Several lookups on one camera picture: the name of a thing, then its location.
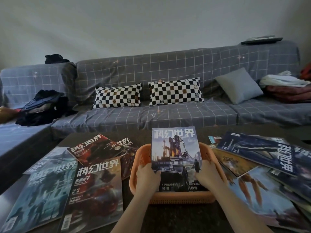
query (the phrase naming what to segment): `white cloth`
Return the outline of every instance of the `white cloth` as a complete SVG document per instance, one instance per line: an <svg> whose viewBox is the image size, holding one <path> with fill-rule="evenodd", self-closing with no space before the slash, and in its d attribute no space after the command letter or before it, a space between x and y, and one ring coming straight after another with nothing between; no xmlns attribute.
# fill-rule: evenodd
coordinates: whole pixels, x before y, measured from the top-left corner
<svg viewBox="0 0 311 233"><path fill-rule="evenodd" d="M309 81L301 80L290 75L290 71L284 71L278 75L268 74L260 80L259 86L261 88L265 86L305 87L310 84Z"/></svg>

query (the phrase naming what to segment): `white wall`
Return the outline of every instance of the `white wall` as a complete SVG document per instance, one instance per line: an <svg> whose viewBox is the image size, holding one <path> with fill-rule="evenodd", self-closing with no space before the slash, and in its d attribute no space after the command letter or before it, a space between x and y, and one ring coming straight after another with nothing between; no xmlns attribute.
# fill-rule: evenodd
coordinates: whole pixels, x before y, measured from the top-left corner
<svg viewBox="0 0 311 233"><path fill-rule="evenodd" d="M311 60L311 0L0 0L0 69L235 45L275 34Z"/></svg>

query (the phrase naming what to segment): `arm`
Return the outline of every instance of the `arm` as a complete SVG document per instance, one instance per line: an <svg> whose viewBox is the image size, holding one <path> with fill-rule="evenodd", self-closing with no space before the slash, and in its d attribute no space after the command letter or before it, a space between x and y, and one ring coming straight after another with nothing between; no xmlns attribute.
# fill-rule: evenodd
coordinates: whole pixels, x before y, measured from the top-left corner
<svg viewBox="0 0 311 233"><path fill-rule="evenodd" d="M203 160L201 171L196 173L198 181L216 197L235 233L273 233L220 178L215 164Z"/></svg>
<svg viewBox="0 0 311 233"><path fill-rule="evenodd" d="M136 194L111 233L139 233L149 201L161 181L161 172L154 173L151 163L138 167Z"/></svg>

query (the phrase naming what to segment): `sofa cushion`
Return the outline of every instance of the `sofa cushion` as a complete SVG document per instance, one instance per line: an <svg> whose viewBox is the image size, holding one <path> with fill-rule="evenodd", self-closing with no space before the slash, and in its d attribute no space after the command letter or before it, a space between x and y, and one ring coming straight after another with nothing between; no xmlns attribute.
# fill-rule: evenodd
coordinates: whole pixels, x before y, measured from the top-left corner
<svg viewBox="0 0 311 233"><path fill-rule="evenodd" d="M218 76L216 81L234 105L263 95L262 90L246 72L245 68Z"/></svg>
<svg viewBox="0 0 311 233"><path fill-rule="evenodd" d="M272 98L260 97L229 106L237 112L238 124L311 125L311 103L284 104Z"/></svg>
<svg viewBox="0 0 311 233"><path fill-rule="evenodd" d="M76 96L80 105L92 105L95 88L142 83L141 101L150 100L148 82L196 77L201 78L203 95L209 96L219 89L215 77L234 70L245 68L257 81L268 72L297 74L298 65L298 48L290 41L85 60L77 62Z"/></svg>
<svg viewBox="0 0 311 233"><path fill-rule="evenodd" d="M74 132L106 132L123 129L152 129L153 127L215 126L236 124L237 114L220 100L202 103L179 103L139 107L103 108L90 106L75 108L77 114L60 118L52 124L55 138L64 138Z"/></svg>
<svg viewBox="0 0 311 233"><path fill-rule="evenodd" d="M56 145L50 126L22 127L15 121L0 125L0 193Z"/></svg>
<svg viewBox="0 0 311 233"><path fill-rule="evenodd" d="M148 86L151 94L149 105L204 101L200 90L200 78L148 82Z"/></svg>
<svg viewBox="0 0 311 233"><path fill-rule="evenodd" d="M98 88L96 89L93 109L124 106L138 107L141 90L141 83L118 88Z"/></svg>
<svg viewBox="0 0 311 233"><path fill-rule="evenodd" d="M37 92L56 90L63 92L69 105L75 105L74 79L76 66L73 63L30 65L4 69L0 73L3 104L16 109L31 101Z"/></svg>

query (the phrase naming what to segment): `sofa backrest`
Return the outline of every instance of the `sofa backrest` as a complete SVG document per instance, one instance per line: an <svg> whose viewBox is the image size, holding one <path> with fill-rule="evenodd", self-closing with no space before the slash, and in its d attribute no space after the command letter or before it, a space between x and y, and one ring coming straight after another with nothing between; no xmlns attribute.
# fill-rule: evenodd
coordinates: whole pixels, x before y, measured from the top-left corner
<svg viewBox="0 0 311 233"><path fill-rule="evenodd" d="M2 104L21 108L31 101L41 89L63 92L69 105L75 105L74 79L76 66L73 63L42 64L4 69L0 73Z"/></svg>
<svg viewBox="0 0 311 233"><path fill-rule="evenodd" d="M215 77L245 67L254 80L290 70L298 73L297 45L290 41L264 45L200 48L149 55L111 57L77 62L78 104L93 104L95 88L143 84L141 99L149 100L150 81L200 77L203 95L219 87Z"/></svg>

